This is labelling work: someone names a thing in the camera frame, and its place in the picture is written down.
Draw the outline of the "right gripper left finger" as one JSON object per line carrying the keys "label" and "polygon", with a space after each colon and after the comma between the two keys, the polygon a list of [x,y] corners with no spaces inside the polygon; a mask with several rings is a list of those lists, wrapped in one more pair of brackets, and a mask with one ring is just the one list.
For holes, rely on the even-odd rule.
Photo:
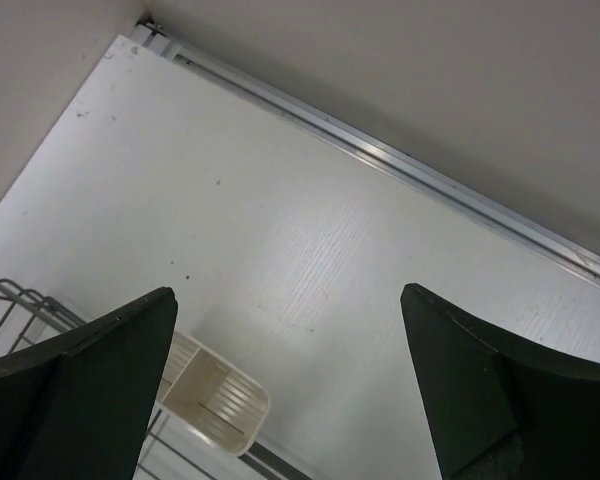
{"label": "right gripper left finger", "polygon": [[174,333],[161,287],[0,357],[0,479],[130,479]]}

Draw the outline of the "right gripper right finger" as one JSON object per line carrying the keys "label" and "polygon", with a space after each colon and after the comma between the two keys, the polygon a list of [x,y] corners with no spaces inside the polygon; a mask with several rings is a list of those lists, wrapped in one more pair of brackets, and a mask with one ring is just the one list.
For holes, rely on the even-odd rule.
{"label": "right gripper right finger", "polygon": [[406,337],[444,479],[600,479],[600,363],[410,283]]}

